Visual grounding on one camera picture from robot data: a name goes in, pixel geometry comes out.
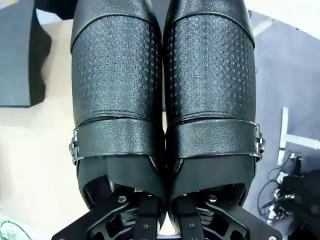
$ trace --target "floor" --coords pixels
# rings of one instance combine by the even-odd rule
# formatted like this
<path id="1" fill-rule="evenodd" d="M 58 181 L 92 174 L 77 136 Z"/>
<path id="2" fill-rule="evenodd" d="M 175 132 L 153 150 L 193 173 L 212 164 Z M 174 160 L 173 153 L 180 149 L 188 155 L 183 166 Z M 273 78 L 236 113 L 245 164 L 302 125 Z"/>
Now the floor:
<path id="1" fill-rule="evenodd" d="M 169 0 L 152 0 L 160 28 L 164 28 Z M 54 14 L 38 12 L 39 21 L 58 21 Z M 255 28 L 265 16 L 253 13 L 252 27 Z M 257 198 L 267 182 L 268 172 L 276 167 L 280 141 L 282 107 L 289 108 L 288 133 L 319 139 L 320 137 L 320 41 L 310 35 L 274 21 L 273 25 L 256 38 L 255 62 L 257 68 L 256 121 L 266 139 L 263 160 L 257 164 L 257 174 L 252 183 L 244 208 L 258 216 Z M 299 151 L 305 156 L 304 171 L 320 170 L 320 151 L 287 144 L 287 150 Z M 270 199 L 273 187 L 262 194 L 261 204 Z M 288 233 L 290 219 L 275 227 L 284 236 Z"/>

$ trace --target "screw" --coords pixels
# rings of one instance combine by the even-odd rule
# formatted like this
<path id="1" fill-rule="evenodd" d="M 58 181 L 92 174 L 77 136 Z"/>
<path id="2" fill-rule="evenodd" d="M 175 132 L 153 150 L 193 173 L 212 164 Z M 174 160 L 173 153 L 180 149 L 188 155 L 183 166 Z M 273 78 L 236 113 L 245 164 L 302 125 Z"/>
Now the screw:
<path id="1" fill-rule="evenodd" d="M 127 198 L 125 196 L 120 196 L 118 198 L 118 202 L 121 203 L 121 204 L 125 203 L 126 201 L 127 201 Z"/>
<path id="2" fill-rule="evenodd" d="M 209 201 L 211 203 L 215 203 L 217 201 L 217 197 L 215 195 L 211 195 L 211 196 L 209 196 Z"/>

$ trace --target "strap buckle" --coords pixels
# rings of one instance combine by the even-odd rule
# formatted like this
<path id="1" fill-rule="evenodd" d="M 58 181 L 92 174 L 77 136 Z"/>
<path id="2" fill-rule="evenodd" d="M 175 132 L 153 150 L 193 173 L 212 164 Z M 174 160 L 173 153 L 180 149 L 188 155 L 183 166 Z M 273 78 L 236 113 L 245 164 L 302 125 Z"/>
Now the strap buckle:
<path id="1" fill-rule="evenodd" d="M 255 125 L 255 133 L 256 133 L 256 144 L 255 144 L 255 149 L 256 153 L 255 154 L 250 154 L 250 156 L 256 157 L 257 162 L 259 162 L 262 159 L 262 153 L 265 151 L 266 148 L 266 140 L 264 139 L 262 133 L 260 132 L 260 125 L 251 122 L 253 125 Z"/>
<path id="2" fill-rule="evenodd" d="M 71 153 L 72 157 L 72 163 L 75 165 L 77 161 L 83 159 L 83 157 L 79 156 L 79 147 L 77 146 L 78 141 L 78 129 L 75 128 L 73 130 L 73 138 L 71 140 L 71 143 L 69 144 L 69 151 Z"/>

